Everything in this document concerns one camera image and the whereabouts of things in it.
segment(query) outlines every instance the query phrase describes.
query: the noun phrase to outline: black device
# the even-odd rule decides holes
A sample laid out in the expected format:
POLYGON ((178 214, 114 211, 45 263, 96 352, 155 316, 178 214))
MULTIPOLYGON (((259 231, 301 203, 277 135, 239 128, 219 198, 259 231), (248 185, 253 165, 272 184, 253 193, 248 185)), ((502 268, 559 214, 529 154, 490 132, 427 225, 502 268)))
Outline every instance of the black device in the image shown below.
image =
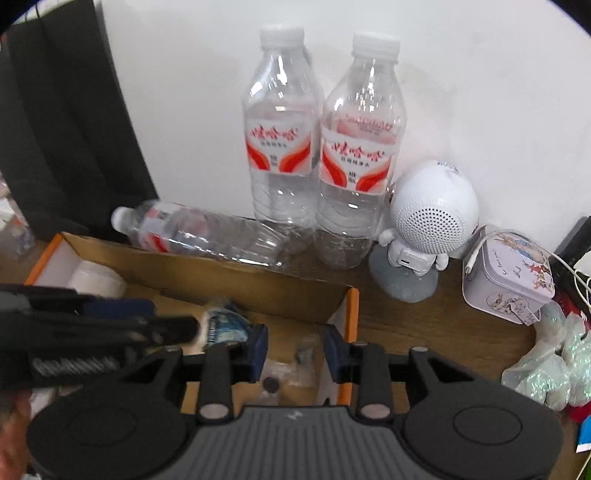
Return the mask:
POLYGON ((149 300, 0 284, 0 391, 84 384, 198 331, 194 317, 157 316, 149 300))
POLYGON ((203 355, 162 351, 58 400, 31 423, 28 447, 51 480, 542 480, 561 447, 555 414, 422 347, 388 355, 344 343, 324 352, 335 382, 358 385, 344 406, 244 407, 231 385, 255 381, 267 331, 203 355), (200 381, 195 415, 179 412, 200 381), (391 382, 410 411, 394 411, 391 382))

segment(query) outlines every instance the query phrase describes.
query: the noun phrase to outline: white cable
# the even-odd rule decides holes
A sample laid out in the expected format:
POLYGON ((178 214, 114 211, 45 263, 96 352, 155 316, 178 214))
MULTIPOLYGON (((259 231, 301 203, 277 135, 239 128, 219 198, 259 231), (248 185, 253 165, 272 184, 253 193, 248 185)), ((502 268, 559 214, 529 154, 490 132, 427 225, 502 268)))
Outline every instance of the white cable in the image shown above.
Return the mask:
MULTIPOLYGON (((548 250, 547 248, 544 248, 539 242, 536 242, 535 240, 533 240, 531 237, 529 237, 528 235, 520 232, 519 230, 512 230, 512 229, 501 229, 501 230, 495 230, 491 233, 487 233, 485 236, 483 236, 474 246, 474 248, 472 249, 472 253, 470 253, 470 256, 468 257, 468 261, 466 262, 466 268, 464 270, 465 274, 468 275, 472 269, 474 268, 474 264, 476 263, 476 259, 478 257, 478 253, 480 252, 480 249, 482 248, 482 245, 484 245, 484 243, 489 239, 494 237, 495 235, 498 235, 499 233, 513 233, 514 235, 518 235, 528 241, 530 241, 531 243, 533 243, 534 245, 536 245, 540 250, 543 250, 547 255, 551 255, 552 257, 554 257, 556 260, 558 260, 560 263, 562 263, 562 265, 573 275, 575 283, 579 282, 583 287, 585 287, 585 290, 587 291, 587 298, 589 298, 589 293, 591 293, 591 287, 589 287, 588 283, 585 283, 583 281, 583 279, 581 277, 579 277, 577 275, 577 273, 575 272, 575 270, 573 270, 571 268, 570 265, 568 265, 568 263, 566 263, 564 260, 562 260, 562 258, 560 258, 558 255, 556 255, 554 252, 551 252, 550 250, 548 250)), ((582 293, 579 291, 579 288, 577 286, 577 291, 579 292, 579 296, 581 297, 581 299, 583 300, 583 302, 585 303, 585 305, 589 308, 589 310, 591 311, 591 303, 589 303, 588 300, 586 300, 582 293)))
MULTIPOLYGON (((578 274, 579 273, 579 270, 575 270, 574 272, 576 274, 578 274)), ((587 281, 585 282, 585 285, 587 285, 587 287, 589 286, 589 282, 590 281, 591 281, 591 277, 587 277, 587 281)), ((589 302, 591 301, 591 300, 589 300, 589 289, 588 288, 586 289, 587 290, 585 292, 586 295, 585 295, 585 297, 583 297, 583 294, 581 293, 581 291, 579 289, 579 284, 577 284, 577 280, 574 277, 573 277, 573 282, 574 282, 574 289, 577 291, 577 294, 579 294, 579 297, 581 298, 581 300, 583 300, 583 302, 585 303, 585 305, 587 307, 590 307, 589 310, 591 311, 591 306, 589 304, 589 302)))

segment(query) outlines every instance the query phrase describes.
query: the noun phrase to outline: white tin box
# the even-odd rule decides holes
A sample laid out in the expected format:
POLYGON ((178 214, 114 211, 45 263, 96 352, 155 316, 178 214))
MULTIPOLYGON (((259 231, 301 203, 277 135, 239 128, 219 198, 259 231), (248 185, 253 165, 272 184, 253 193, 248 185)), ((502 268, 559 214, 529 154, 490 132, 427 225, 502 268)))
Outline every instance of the white tin box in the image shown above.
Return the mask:
MULTIPOLYGON (((487 225, 486 235, 496 228, 487 225)), ((537 322, 539 309, 554 296, 554 282, 546 255, 530 241, 499 233, 480 249, 474 268, 464 275, 466 303, 514 323, 537 322)))

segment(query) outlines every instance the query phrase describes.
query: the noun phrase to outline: human hand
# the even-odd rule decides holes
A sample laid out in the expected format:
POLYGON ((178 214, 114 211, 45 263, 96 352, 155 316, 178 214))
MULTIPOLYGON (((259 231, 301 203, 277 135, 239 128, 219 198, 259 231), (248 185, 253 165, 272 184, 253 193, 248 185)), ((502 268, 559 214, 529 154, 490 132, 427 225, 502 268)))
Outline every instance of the human hand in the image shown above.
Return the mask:
POLYGON ((14 408, 0 430, 0 479, 20 480, 27 472, 27 428, 31 419, 31 393, 19 392, 14 397, 14 408))

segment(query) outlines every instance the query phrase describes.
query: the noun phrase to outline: red and white label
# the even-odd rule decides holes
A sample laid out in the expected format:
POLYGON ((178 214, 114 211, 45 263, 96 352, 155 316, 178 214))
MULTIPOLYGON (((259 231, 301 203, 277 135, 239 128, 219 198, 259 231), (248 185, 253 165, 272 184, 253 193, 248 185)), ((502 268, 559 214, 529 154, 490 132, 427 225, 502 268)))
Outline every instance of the red and white label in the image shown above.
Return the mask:
POLYGON ((317 122, 246 120, 248 163, 256 170, 306 175, 316 166, 319 146, 317 122))
POLYGON ((385 191, 397 144, 381 144, 322 129, 320 179, 352 192, 385 191))
POLYGON ((142 248, 152 252, 170 252, 169 239, 164 235, 166 225, 173 213, 184 208, 178 203, 154 203, 139 228, 138 240, 142 248))

